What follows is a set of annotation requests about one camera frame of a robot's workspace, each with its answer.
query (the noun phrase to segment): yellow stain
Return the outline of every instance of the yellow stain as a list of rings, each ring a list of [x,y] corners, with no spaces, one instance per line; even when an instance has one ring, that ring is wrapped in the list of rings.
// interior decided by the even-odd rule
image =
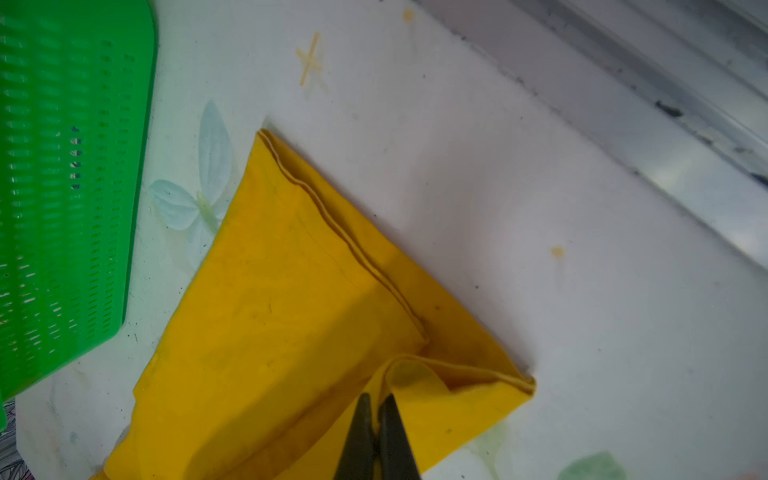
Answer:
[[[304,86],[304,81],[306,81],[306,74],[310,72],[310,68],[314,68],[317,71],[322,71],[323,69],[317,59],[313,57],[313,55],[315,55],[315,48],[317,47],[317,42],[319,40],[320,33],[315,33],[315,36],[312,38],[309,54],[305,54],[301,48],[296,49],[296,55],[299,55],[299,58],[304,60],[304,72],[301,74],[301,82],[299,82],[300,87]]]

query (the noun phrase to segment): yellow cloth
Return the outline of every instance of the yellow cloth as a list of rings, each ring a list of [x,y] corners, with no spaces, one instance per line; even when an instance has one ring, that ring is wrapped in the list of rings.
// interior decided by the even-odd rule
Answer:
[[[395,394],[422,472],[535,388],[427,273],[268,131],[95,478],[332,478]]]

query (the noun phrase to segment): printed leaf pattern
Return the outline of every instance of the printed leaf pattern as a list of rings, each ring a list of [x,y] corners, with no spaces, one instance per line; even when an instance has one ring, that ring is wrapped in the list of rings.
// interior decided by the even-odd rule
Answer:
[[[610,452],[600,452],[571,463],[558,480],[627,480],[627,474]]]
[[[205,106],[197,138],[202,191],[192,195],[168,180],[156,180],[149,187],[166,225],[173,230],[188,229],[185,251],[195,268],[210,250],[232,200],[221,196],[232,174],[234,149],[212,101]]]

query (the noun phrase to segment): dark speck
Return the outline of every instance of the dark speck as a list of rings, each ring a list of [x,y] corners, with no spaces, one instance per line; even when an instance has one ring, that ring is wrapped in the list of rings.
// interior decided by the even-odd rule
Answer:
[[[761,184],[768,187],[768,177],[766,177],[765,175],[752,174],[752,178],[754,178],[755,180],[759,181]]]
[[[704,142],[707,145],[711,145],[711,144],[715,143],[715,142],[712,141],[711,138],[704,137],[703,135],[697,135],[696,138],[698,138],[699,140],[701,140],[702,142]]]
[[[665,105],[661,103],[661,100],[656,100],[655,105],[672,118],[680,118],[683,116],[683,111],[681,109]]]

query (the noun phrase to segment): green plastic tray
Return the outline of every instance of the green plastic tray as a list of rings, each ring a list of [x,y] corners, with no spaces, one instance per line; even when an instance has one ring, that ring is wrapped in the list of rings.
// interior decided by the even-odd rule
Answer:
[[[146,0],[0,0],[0,402],[120,329],[155,52]]]

